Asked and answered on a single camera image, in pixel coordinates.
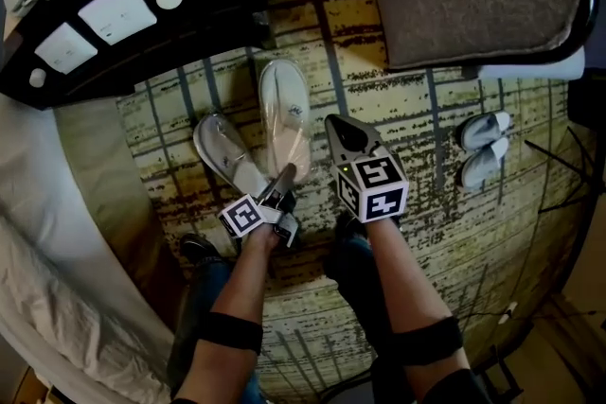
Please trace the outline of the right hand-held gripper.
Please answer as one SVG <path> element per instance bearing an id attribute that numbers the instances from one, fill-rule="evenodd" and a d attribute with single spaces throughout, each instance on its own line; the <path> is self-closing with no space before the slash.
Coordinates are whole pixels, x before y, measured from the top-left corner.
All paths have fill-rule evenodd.
<path id="1" fill-rule="evenodd" d="M 380 146 L 379 133 L 339 114 L 326 116 L 325 130 L 332 160 L 339 164 L 333 166 L 337 195 L 350 213 L 361 223 L 401 216 L 409 181 L 389 150 Z M 358 157 L 347 161 L 347 156 Z"/>

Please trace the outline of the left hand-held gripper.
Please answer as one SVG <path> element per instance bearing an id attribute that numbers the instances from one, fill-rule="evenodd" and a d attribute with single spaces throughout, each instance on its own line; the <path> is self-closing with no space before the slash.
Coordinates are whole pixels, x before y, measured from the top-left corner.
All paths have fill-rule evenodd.
<path id="1" fill-rule="evenodd" d="M 219 214 L 219 221 L 232 239 L 240 239 L 261 224 L 270 224 L 287 247 L 291 247 L 298 232 L 294 211 L 294 186 L 296 166 L 288 163 L 254 200 L 250 194 L 226 206 Z"/>

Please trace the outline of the black forearm band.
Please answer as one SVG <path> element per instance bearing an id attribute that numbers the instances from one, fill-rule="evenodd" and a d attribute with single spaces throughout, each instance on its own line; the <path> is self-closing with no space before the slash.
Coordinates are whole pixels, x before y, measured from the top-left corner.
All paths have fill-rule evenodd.
<path id="1" fill-rule="evenodd" d="M 448 359 L 462 347 L 458 320 L 451 316 L 423 328 L 393 334 L 386 354 L 404 366 L 424 366 Z"/>
<path id="2" fill-rule="evenodd" d="M 232 315 L 209 312 L 198 328 L 198 339 L 260 354 L 262 325 Z"/>

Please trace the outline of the person's right forearm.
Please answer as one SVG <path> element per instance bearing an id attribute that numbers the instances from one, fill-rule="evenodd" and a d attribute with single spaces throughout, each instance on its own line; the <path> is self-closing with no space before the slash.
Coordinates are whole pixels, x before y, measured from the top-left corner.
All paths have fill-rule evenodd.
<path id="1" fill-rule="evenodd" d="M 426 277 L 394 221 L 376 220 L 365 228 L 392 331 L 408 333 L 450 317 L 452 312 Z M 443 360 L 424 366 L 406 366 L 404 372 L 418 402 L 422 403 L 437 383 L 469 367 L 465 350 L 459 348 Z"/>

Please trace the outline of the person's right black shoe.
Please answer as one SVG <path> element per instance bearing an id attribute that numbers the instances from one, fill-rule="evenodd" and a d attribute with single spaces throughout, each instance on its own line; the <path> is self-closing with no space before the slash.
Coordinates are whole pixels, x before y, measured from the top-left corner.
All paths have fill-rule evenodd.
<path id="1" fill-rule="evenodd" d="M 367 240 L 365 226 L 349 212 L 344 212 L 336 220 L 335 239 L 340 241 L 354 238 Z"/>

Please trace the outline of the person's black shoe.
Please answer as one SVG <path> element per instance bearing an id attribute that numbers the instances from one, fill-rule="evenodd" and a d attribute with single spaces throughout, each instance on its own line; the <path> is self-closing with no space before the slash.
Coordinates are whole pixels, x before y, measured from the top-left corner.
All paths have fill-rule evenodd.
<path id="1" fill-rule="evenodd" d="M 216 247 L 205 237 L 188 233 L 179 239 L 181 255 L 193 265 L 198 264 L 205 258 L 221 258 Z"/>
<path id="2" fill-rule="evenodd" d="M 336 220 L 335 239 L 340 241 L 354 238 L 367 240 L 365 226 L 349 212 L 344 212 Z"/>

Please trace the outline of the person's left black shoe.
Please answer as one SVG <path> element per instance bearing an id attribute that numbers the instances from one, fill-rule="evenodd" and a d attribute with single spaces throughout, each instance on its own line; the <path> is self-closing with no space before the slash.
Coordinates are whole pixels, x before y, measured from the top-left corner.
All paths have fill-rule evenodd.
<path id="1" fill-rule="evenodd" d="M 188 233 L 179 239 L 181 255 L 193 265 L 198 264 L 205 258 L 221 258 L 216 247 L 205 237 Z"/>

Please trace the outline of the beige bed base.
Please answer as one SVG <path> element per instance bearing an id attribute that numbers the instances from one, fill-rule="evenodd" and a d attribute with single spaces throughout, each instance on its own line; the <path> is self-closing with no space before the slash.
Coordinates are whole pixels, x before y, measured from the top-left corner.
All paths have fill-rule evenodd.
<path id="1" fill-rule="evenodd" d="M 122 268 L 170 330 L 187 282 L 165 239 L 111 99 L 54 111 L 85 204 Z"/>

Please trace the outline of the black tripod light stand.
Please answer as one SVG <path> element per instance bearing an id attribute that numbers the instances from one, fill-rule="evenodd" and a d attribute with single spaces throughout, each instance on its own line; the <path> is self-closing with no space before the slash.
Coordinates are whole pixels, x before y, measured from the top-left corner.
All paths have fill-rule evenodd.
<path id="1" fill-rule="evenodd" d="M 598 181 L 595 179 L 597 176 L 597 161 L 590 155 L 588 149 L 584 147 L 579 136 L 574 132 L 571 127 L 568 127 L 567 132 L 572 136 L 580 152 L 581 166 L 575 167 L 573 164 L 565 161 L 559 155 L 544 149 L 535 143 L 525 140 L 524 143 L 530 149 L 538 151 L 540 154 L 545 155 L 548 161 L 554 161 L 557 164 L 569 169 L 579 177 L 579 183 L 573 188 L 573 190 L 564 198 L 562 202 L 556 203 L 548 207 L 541 207 L 538 210 L 538 214 L 546 214 L 556 210 L 560 210 L 572 205 L 576 205 L 580 202 L 584 202 L 590 193 L 596 192 L 598 196 L 606 195 L 606 182 L 603 180 Z"/>

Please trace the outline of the black waste bin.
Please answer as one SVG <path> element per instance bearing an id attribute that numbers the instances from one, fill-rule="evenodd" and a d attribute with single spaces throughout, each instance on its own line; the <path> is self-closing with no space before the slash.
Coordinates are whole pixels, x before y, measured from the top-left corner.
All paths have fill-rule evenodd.
<path id="1" fill-rule="evenodd" d="M 568 83 L 568 118 L 585 128 L 606 128 L 606 80 L 579 79 Z"/>

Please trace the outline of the white bed duvet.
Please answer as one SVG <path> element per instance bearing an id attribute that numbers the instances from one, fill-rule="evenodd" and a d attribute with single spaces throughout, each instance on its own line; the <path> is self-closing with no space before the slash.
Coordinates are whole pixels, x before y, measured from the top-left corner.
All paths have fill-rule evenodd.
<path id="1" fill-rule="evenodd" d="M 173 330 L 92 219 L 54 111 L 3 95 L 0 337 L 76 404 L 169 404 Z"/>

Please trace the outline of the person's black top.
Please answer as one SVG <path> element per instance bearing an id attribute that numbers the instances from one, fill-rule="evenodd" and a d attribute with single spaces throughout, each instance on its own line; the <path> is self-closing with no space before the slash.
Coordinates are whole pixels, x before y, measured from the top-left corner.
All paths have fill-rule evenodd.
<path id="1" fill-rule="evenodd" d="M 380 364 L 376 360 L 371 367 L 374 404 L 491 404 L 470 369 L 451 373 L 417 401 L 405 375 Z"/>

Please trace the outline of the open cardboard box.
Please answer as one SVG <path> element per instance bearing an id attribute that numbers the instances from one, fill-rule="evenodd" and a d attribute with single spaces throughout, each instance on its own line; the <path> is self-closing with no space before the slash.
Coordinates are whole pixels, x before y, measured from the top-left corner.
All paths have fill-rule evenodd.
<path id="1" fill-rule="evenodd" d="M 18 386 L 11 404 L 63 404 L 60 399 L 51 393 L 35 372 L 29 368 Z"/>

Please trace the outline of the white square switch panel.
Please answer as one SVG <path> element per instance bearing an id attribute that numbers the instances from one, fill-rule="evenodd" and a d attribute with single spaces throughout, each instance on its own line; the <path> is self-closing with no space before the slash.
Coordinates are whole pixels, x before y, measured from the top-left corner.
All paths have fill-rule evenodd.
<path id="1" fill-rule="evenodd" d="M 94 58 L 98 50 L 73 27 L 63 23 L 34 52 L 55 71 L 67 75 Z"/>
<path id="2" fill-rule="evenodd" d="M 157 23 L 144 0 L 93 0 L 78 15 L 108 45 Z"/>

